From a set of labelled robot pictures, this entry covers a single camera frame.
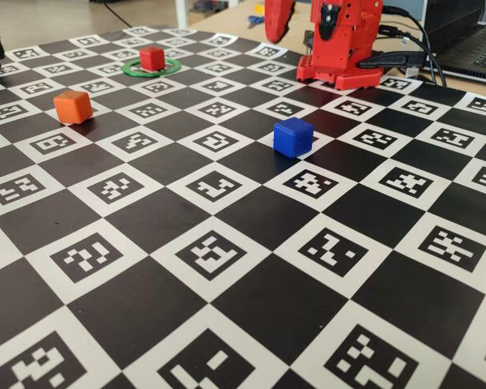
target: red robot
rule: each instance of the red robot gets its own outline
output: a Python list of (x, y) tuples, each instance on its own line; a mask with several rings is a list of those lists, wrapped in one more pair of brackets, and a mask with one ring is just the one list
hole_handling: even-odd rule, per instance
[[(276, 43), (286, 34), (294, 6), (293, 0), (265, 0), (269, 41)], [(313, 0), (312, 53), (301, 58), (297, 78), (321, 79), (336, 89), (378, 85), (382, 68), (361, 69), (357, 63), (371, 57), (382, 8), (382, 0)]]

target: laptop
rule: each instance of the laptop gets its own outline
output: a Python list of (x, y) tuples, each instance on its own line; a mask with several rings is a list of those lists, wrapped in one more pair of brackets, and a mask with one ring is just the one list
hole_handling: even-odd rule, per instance
[(484, 0), (426, 1), (424, 27), (446, 74), (486, 82), (484, 7)]

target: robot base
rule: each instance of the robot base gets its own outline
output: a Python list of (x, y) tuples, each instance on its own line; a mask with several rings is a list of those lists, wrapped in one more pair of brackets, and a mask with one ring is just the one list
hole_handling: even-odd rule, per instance
[(380, 78), (383, 76), (382, 69), (360, 69), (354, 65), (349, 66), (342, 73), (338, 74), (317, 72), (311, 59), (311, 55), (305, 55), (300, 59), (299, 66), (297, 67), (298, 80), (320, 79), (327, 83), (333, 83), (335, 89), (344, 90), (376, 87), (380, 83)]

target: desk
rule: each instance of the desk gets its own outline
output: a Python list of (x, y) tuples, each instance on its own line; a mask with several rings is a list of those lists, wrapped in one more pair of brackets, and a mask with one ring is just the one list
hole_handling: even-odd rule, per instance
[[(260, 2), (260, 0), (247, 0), (238, 6), (213, 15), (212, 17), (202, 20), (201, 22), (198, 22), (190, 27), (199, 31), (225, 32), (227, 34), (237, 35), (241, 38), (251, 39), (254, 41), (266, 41), (264, 24), (248, 29), (249, 23), (247, 21), (247, 16), (255, 14), (254, 5), (257, 2)], [(309, 21), (310, 7), (311, 6), (309, 4), (305, 3), (296, 4), (296, 12), (289, 24), (290, 31), (278, 44), (279, 46), (290, 49), (297, 53), (305, 52), (305, 47), (302, 44), (305, 30), (313, 30), (313, 24)], [(406, 24), (411, 23), (410, 20), (407, 21), (407, 19), (395, 16), (387, 15), (382, 18), (382, 22), (386, 24), (390, 21), (400, 20)], [(404, 26), (397, 25), (397, 27), (406, 30)], [(416, 49), (416, 46), (412, 43), (410, 45), (403, 45), (400, 40), (394, 39), (377, 41), (374, 45), (374, 49), (380, 51), (406, 50), (407, 47)], [(392, 71), (390, 74), (400, 75), (398, 71)], [(479, 93), (480, 95), (486, 96), (486, 83), (469, 81), (452, 76), (447, 76), (446, 80), (451, 88)]]

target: cube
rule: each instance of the cube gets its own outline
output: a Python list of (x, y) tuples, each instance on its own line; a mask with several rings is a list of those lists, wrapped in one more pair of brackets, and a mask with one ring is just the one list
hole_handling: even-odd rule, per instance
[(139, 50), (140, 67), (145, 71), (161, 71), (165, 68), (164, 49), (152, 46)]
[(274, 125), (274, 149), (288, 158), (309, 152), (313, 143), (313, 124), (289, 118)]
[(92, 117), (92, 106), (88, 93), (64, 91), (54, 97), (54, 105), (60, 122), (81, 124)]

